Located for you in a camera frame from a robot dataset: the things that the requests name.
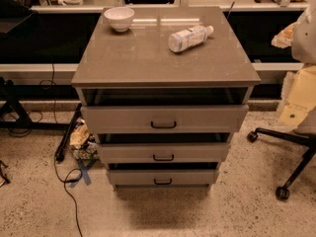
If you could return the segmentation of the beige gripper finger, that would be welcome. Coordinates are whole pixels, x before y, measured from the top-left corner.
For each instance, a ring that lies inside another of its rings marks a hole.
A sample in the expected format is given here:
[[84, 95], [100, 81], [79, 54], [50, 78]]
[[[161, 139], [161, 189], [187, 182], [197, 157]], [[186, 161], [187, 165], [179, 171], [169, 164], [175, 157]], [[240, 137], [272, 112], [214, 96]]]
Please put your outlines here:
[[290, 47], [293, 39], [293, 31], [295, 28], [295, 23], [292, 23], [281, 30], [272, 39], [272, 45], [278, 48]]
[[277, 118], [288, 126], [299, 126], [316, 107], [316, 66], [287, 72], [283, 80]]

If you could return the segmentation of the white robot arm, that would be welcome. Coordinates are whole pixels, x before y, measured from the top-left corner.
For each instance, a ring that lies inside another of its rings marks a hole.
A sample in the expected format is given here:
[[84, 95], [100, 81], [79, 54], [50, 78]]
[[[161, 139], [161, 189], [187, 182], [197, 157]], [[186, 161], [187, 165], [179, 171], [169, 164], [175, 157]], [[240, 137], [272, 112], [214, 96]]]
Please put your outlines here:
[[277, 124], [298, 134], [316, 133], [316, 0], [298, 19], [272, 40], [280, 48], [291, 47], [292, 57], [303, 64], [287, 72], [276, 109]]

